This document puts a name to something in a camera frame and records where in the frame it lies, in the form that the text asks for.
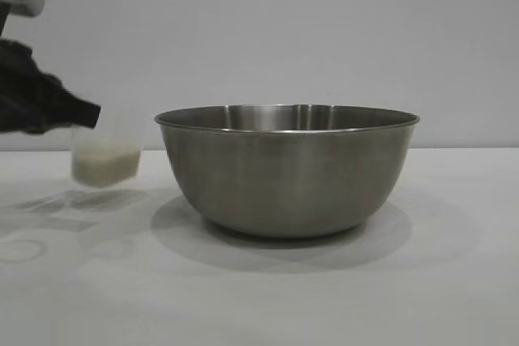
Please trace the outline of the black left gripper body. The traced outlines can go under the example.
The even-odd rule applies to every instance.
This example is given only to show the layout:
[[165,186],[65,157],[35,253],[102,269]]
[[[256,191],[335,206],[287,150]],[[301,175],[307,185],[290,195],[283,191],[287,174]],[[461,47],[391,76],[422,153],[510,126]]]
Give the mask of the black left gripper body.
[[1,39],[1,133],[34,133],[37,109],[29,95],[35,80],[32,50],[18,41]]

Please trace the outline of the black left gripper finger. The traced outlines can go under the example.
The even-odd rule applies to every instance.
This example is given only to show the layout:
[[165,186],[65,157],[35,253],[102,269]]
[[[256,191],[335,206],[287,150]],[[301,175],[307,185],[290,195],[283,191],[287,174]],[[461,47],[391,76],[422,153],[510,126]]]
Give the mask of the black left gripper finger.
[[29,88],[27,99],[31,119],[24,132],[31,135],[72,126],[94,129],[101,114],[98,104],[73,95],[51,74],[43,74]]

